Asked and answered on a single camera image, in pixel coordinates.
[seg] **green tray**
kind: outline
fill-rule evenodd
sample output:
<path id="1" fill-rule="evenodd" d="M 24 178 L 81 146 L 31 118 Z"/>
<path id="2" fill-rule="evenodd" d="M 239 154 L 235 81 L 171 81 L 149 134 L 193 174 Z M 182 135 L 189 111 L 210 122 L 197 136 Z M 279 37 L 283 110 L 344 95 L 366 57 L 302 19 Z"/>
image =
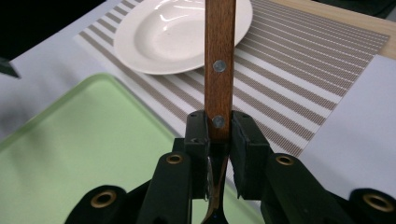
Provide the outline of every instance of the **green tray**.
<path id="1" fill-rule="evenodd" d="M 102 185 L 130 191 L 152 178 L 174 135 L 113 76 L 97 74 L 0 143 L 0 223 L 54 224 Z M 207 204 L 193 201 L 192 223 Z M 263 223 L 226 187 L 230 223 Z"/>

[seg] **dark background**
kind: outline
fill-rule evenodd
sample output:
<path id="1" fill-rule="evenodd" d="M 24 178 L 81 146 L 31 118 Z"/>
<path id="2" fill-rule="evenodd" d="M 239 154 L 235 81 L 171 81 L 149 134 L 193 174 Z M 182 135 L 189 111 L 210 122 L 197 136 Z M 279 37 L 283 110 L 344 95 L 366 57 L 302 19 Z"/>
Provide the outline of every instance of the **dark background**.
<path id="1" fill-rule="evenodd" d="M 12 60 L 106 0 L 3 0 L 0 58 Z"/>
<path id="2" fill-rule="evenodd" d="M 385 19 L 395 8 L 396 0 L 314 0 L 326 5 L 341 7 L 373 17 Z"/>

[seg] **screw hole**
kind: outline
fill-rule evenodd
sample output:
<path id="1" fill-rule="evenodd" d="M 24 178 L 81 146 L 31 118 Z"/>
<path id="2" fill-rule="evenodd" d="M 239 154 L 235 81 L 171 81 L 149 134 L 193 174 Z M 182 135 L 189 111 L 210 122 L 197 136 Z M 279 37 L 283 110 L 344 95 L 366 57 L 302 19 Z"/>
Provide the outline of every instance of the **screw hole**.
<path id="1" fill-rule="evenodd" d="M 91 206 L 94 208 L 103 208 L 111 205 L 116 201 L 117 193 L 112 189 L 107 189 L 96 194 L 91 199 Z"/>
<path id="2" fill-rule="evenodd" d="M 178 164 L 183 161 L 183 158 L 180 155 L 170 155 L 166 158 L 166 161 L 170 164 Z"/>
<path id="3" fill-rule="evenodd" d="M 393 212 L 393 210 L 395 209 L 393 204 L 389 200 L 377 194 L 364 194 L 363 200 L 368 205 L 381 212 Z"/>
<path id="4" fill-rule="evenodd" d="M 278 156 L 278 157 L 276 157 L 276 161 L 282 165 L 293 165 L 294 164 L 294 160 L 287 156 Z"/>

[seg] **gray striped placemat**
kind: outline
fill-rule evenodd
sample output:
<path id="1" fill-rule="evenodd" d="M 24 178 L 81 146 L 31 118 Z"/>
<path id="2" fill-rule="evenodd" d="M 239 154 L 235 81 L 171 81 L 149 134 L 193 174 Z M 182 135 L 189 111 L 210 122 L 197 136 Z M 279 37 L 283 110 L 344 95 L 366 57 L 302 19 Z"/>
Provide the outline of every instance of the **gray striped placemat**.
<path id="1" fill-rule="evenodd" d="M 76 40 L 180 136 L 204 108 L 202 68 L 149 76 L 123 65 L 113 38 L 140 1 L 122 1 Z M 276 152 L 299 156 L 388 37 L 266 0 L 235 49 L 233 109 L 253 117 Z"/>

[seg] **white plate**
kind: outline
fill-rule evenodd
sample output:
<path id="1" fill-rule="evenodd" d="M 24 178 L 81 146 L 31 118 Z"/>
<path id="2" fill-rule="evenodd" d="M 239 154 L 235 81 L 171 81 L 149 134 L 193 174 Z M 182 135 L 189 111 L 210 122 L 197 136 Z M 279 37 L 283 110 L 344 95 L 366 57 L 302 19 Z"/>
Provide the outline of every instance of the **white plate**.
<path id="1" fill-rule="evenodd" d="M 250 1 L 237 0 L 235 45 L 252 18 Z M 122 63 L 146 74 L 176 74 L 203 66 L 205 0 L 143 1 L 120 23 L 114 49 Z"/>

